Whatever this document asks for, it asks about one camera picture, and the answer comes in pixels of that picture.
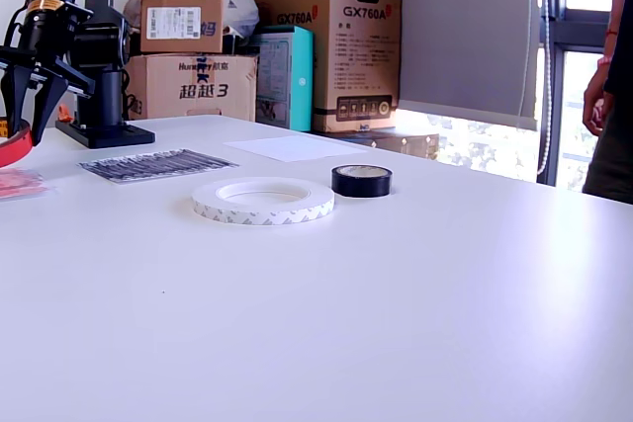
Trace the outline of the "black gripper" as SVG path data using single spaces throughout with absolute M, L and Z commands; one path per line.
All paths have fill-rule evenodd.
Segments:
M 19 28 L 17 46 L 1 46 L 1 93 L 9 139 L 21 133 L 28 87 L 42 84 L 36 94 L 31 124 L 33 146 L 42 141 L 47 122 L 67 88 L 80 97 L 94 94 L 95 81 L 68 64 L 77 30 L 93 12 L 62 1 L 31 1 Z

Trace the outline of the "person's right hand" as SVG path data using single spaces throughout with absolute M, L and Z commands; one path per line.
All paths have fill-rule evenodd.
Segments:
M 584 92 L 583 124 L 594 136 L 600 136 L 612 109 L 612 96 L 604 92 L 607 66 L 600 66 Z

